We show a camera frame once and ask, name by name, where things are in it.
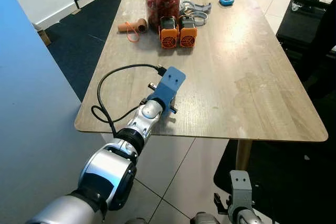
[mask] grey clamp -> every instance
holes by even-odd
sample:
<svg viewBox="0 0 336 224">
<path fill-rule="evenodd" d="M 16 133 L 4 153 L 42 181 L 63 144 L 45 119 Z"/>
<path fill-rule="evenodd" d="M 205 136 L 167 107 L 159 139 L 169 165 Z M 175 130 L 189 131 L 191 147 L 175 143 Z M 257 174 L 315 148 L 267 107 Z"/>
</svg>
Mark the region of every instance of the grey clamp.
<svg viewBox="0 0 336 224">
<path fill-rule="evenodd" d="M 211 11 L 211 3 L 207 5 L 197 5 L 192 1 L 185 0 L 180 4 L 180 10 L 187 11 L 190 10 L 192 12 L 202 12 L 202 13 L 210 13 Z"/>
<path fill-rule="evenodd" d="M 192 12 L 192 13 L 189 13 L 190 16 L 193 16 L 193 17 L 197 17 L 197 18 L 201 18 L 201 20 L 197 20 L 195 19 L 195 26 L 203 26 L 206 24 L 207 20 L 208 20 L 208 15 L 204 12 Z"/>
</svg>

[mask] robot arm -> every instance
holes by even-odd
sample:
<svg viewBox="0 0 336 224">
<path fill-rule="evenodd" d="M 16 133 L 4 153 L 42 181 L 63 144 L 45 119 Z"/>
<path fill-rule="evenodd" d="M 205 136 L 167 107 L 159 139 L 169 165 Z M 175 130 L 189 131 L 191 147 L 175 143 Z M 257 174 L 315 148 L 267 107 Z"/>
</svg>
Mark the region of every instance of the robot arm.
<svg viewBox="0 0 336 224">
<path fill-rule="evenodd" d="M 108 210 L 122 208 L 133 185 L 138 157 L 161 115 L 176 113 L 171 102 L 184 80 L 184 73 L 170 67 L 157 87 L 150 84 L 154 92 L 141 103 L 127 126 L 87 161 L 78 188 L 54 200 L 26 223 L 101 223 Z"/>
</svg>

